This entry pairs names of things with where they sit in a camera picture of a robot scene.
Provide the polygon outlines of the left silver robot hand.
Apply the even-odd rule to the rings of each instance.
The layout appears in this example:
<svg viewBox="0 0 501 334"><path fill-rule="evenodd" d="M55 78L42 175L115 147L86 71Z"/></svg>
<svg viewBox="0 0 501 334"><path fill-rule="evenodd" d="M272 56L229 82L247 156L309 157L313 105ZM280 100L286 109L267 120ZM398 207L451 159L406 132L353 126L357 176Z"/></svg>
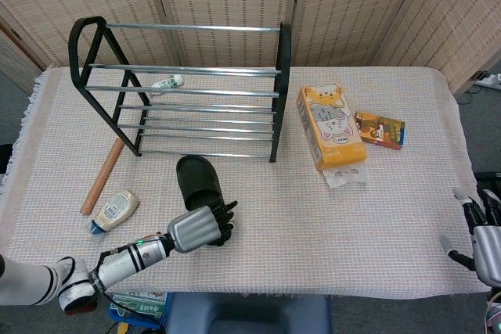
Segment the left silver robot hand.
<svg viewBox="0 0 501 334"><path fill-rule="evenodd" d="M222 199L211 206L191 210L168 225L166 237L179 253L189 253L202 246L222 246L232 235L233 209L237 201L225 204Z"/></svg>

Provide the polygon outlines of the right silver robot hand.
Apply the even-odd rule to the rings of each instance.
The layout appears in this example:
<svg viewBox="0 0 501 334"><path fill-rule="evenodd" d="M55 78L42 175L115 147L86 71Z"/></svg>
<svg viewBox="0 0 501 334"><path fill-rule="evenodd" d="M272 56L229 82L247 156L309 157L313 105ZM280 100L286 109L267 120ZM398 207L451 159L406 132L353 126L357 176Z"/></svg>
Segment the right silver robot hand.
<svg viewBox="0 0 501 334"><path fill-rule="evenodd" d="M500 288L500 198L489 189L478 191L484 209L462 189L453 194L460 202L473 250L469 257L459 253L445 235L439 242L445 254L456 263L474 271L481 282L491 288Z"/></svg>

